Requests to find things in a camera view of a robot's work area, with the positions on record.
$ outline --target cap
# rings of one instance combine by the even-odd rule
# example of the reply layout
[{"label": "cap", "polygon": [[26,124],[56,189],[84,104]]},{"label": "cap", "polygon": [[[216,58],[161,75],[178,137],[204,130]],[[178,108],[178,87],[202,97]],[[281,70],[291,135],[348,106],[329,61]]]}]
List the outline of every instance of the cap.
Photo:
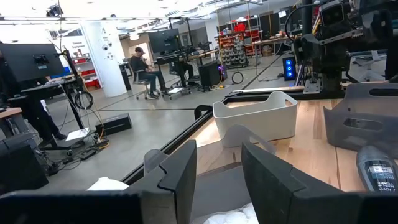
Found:
[{"label": "cap", "polygon": [[136,47],[136,52],[145,53],[144,50],[140,47]]}]

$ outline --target white pillar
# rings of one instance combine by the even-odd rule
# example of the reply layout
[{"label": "white pillar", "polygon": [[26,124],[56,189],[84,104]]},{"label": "white pillar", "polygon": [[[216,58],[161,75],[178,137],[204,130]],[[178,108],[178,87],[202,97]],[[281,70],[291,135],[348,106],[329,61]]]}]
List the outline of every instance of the white pillar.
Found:
[{"label": "white pillar", "polygon": [[120,55],[120,50],[118,50],[118,48],[121,49],[119,39],[115,41],[114,38],[114,35],[118,34],[116,27],[107,22],[83,22],[81,31],[87,41],[90,57],[105,96],[114,97],[126,93],[126,86],[118,64],[118,60],[124,56]]},{"label": "white pillar", "polygon": [[210,45],[210,50],[213,50],[218,45],[216,39],[214,38],[215,36],[218,35],[218,33],[217,33],[217,26],[218,26],[217,17],[212,18],[210,20],[206,20],[205,25],[206,25],[207,39],[208,39],[208,41],[210,41],[212,43]]}]

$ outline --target gray floor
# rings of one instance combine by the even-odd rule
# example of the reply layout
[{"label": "gray floor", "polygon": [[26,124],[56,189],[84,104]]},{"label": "gray floor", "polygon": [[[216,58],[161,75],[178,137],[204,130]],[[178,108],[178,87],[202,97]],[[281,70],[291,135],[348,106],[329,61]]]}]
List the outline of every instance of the gray floor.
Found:
[{"label": "gray floor", "polygon": [[[168,98],[159,100],[137,100],[134,96],[144,89],[143,86],[133,85],[133,91],[114,98],[106,98],[102,90],[92,91],[98,107],[96,114],[107,118],[117,114],[129,113],[133,128],[114,135],[110,135],[110,146],[82,162],[74,169],[76,164],[67,167],[49,177],[50,183],[41,190],[85,190],[99,177],[121,180],[134,168],[142,163],[144,154],[150,149],[159,149],[176,135],[194,122],[193,110],[198,105],[211,105],[221,101],[225,95],[233,90],[292,86],[292,82],[285,82],[283,78],[273,80],[283,72],[282,58],[276,56],[260,58],[261,64],[254,68],[254,59],[250,59],[251,66],[242,69],[228,70],[228,79],[223,82],[224,89],[202,93],[192,90],[191,95],[185,95],[173,100]],[[374,71],[384,73],[385,62],[374,66]],[[357,77],[366,69],[353,65],[351,75]],[[231,75],[239,71],[244,75],[241,84],[233,85]],[[168,67],[162,67],[162,73],[168,81],[167,85],[177,81],[177,77],[168,73]],[[71,109],[65,118],[67,101],[63,98],[47,101],[50,114],[55,123],[62,127],[63,133],[78,129]],[[95,128],[97,117],[91,111],[81,111],[85,126]],[[51,152],[54,159],[65,156],[65,152]]]}]

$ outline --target jeans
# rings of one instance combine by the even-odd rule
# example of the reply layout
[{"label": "jeans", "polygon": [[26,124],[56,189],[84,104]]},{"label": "jeans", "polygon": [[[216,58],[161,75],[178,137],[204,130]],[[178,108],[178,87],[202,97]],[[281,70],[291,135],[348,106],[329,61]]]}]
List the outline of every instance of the jeans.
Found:
[{"label": "jeans", "polygon": [[138,79],[150,81],[150,92],[153,93],[156,90],[156,77],[159,79],[160,89],[166,89],[166,82],[164,81],[163,74],[160,71],[156,72],[140,72]]},{"label": "jeans", "polygon": [[191,79],[193,77],[193,67],[188,63],[181,62],[180,69],[181,72],[179,72],[178,74],[180,74],[182,86],[185,87],[185,72],[188,71],[188,79]]},{"label": "jeans", "polygon": [[60,130],[52,120],[51,116],[44,110],[40,101],[31,101],[28,102],[28,104],[29,105],[21,107],[23,117],[28,120],[34,129],[36,129],[42,139],[49,141],[51,139],[50,133],[58,134]]}]

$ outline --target gray plastic bin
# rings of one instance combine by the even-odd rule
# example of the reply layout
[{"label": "gray plastic bin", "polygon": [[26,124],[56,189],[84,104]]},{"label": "gray plastic bin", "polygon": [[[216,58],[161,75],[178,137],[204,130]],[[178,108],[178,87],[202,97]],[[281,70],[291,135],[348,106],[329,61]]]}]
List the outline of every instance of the gray plastic bin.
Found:
[{"label": "gray plastic bin", "polygon": [[398,159],[398,83],[351,84],[343,101],[323,112],[331,145],[354,151],[373,145]]}]

